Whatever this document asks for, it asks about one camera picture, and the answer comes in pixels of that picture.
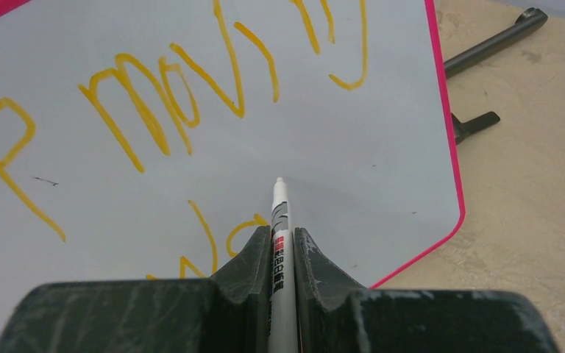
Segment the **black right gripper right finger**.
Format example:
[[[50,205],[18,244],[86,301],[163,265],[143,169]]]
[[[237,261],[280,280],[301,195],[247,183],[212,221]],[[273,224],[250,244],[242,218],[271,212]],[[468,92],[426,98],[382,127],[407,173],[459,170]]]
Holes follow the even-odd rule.
[[[524,296],[503,290],[370,289],[294,233],[304,352],[557,352]]]

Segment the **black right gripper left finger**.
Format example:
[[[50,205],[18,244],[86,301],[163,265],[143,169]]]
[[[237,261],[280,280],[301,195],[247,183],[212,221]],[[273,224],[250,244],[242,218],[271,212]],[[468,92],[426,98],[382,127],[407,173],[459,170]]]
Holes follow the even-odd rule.
[[[270,232],[204,279],[58,282],[31,290],[0,352],[265,352]]]

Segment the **pink framed whiteboard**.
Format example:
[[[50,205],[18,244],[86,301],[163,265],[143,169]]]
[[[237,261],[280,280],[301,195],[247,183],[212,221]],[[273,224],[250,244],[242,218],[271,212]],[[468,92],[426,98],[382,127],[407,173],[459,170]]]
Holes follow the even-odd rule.
[[[463,193],[432,1],[0,1],[0,331],[47,282],[206,277],[291,223],[365,286]]]

